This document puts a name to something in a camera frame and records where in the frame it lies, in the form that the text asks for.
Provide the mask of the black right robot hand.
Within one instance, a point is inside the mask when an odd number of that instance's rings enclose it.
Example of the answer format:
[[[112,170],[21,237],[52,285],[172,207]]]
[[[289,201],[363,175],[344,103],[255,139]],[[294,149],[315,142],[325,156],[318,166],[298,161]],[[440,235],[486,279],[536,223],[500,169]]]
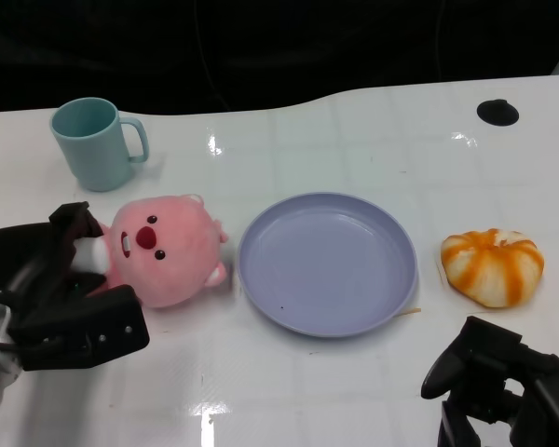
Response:
[[[559,358],[475,316],[433,363],[421,396],[446,397],[440,446],[480,445],[473,419],[508,424],[513,446],[559,446]]]

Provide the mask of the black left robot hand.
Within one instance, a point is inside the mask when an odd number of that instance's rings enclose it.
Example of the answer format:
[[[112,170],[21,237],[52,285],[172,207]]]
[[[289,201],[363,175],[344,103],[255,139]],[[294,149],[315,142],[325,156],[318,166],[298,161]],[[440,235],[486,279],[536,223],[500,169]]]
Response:
[[[0,228],[0,305],[11,316],[0,353],[23,370],[87,369],[148,346],[133,288],[107,289],[103,274],[73,269],[75,241],[102,234],[87,202],[62,204],[45,223]]]

